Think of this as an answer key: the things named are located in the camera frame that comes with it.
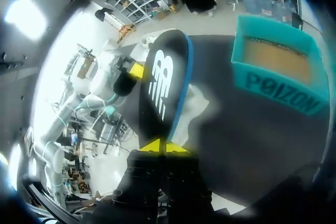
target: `teal box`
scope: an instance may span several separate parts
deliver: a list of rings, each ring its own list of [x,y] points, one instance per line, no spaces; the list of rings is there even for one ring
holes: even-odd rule
[[[244,63],[247,38],[270,41],[307,56],[310,82],[305,84],[259,66]],[[329,87],[320,50],[314,39],[269,18],[240,15],[232,52],[235,85],[311,115],[329,104]]]

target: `yellow tape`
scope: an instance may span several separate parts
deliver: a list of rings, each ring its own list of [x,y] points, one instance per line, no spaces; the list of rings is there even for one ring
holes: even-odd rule
[[[140,152],[159,152],[160,149],[160,139],[155,140],[154,142],[142,147],[139,151]]]
[[[130,74],[134,77],[142,79],[143,76],[143,66],[139,63],[135,63],[131,68]]]
[[[174,143],[168,143],[166,145],[166,152],[187,152],[184,148]]]

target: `blue edge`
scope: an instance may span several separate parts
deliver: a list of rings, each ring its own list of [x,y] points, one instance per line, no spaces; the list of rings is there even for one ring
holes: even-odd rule
[[[184,77],[184,83],[183,83],[183,89],[181,91],[180,101],[178,102],[178,105],[177,105],[177,110],[176,110],[175,118],[174,118],[174,121],[173,121],[173,126],[172,126],[172,129],[170,131],[170,134],[168,136],[167,141],[171,141],[171,139],[174,135],[174,132],[176,130],[177,124],[178,124],[180,116],[182,114],[182,109],[183,109],[185,97],[187,95],[187,91],[188,91],[188,87],[189,87],[189,83],[190,83],[190,79],[191,79],[191,74],[193,72],[194,47],[193,47],[193,43],[192,43],[190,37],[187,34],[184,34],[184,35],[185,35],[185,38],[187,39],[187,42],[188,42],[188,66],[187,66],[187,71],[186,71],[185,77]]]

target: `black table surface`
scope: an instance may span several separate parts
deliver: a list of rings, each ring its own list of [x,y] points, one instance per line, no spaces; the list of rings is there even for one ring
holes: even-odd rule
[[[329,108],[306,116],[280,103],[234,86],[230,58],[232,36],[191,36],[194,66],[191,84],[217,112],[201,124],[191,121],[184,145],[199,157],[201,172],[214,193],[248,206],[303,165],[320,163],[329,124]],[[129,54],[135,45],[118,49]],[[139,85],[119,111],[137,134]],[[300,171],[309,184],[316,167]]]

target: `metal shelving unit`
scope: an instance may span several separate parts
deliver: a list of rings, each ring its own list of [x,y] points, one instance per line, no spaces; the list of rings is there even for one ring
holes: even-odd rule
[[[123,14],[134,24],[151,19],[152,17],[152,2],[160,0],[118,0],[113,7]]]

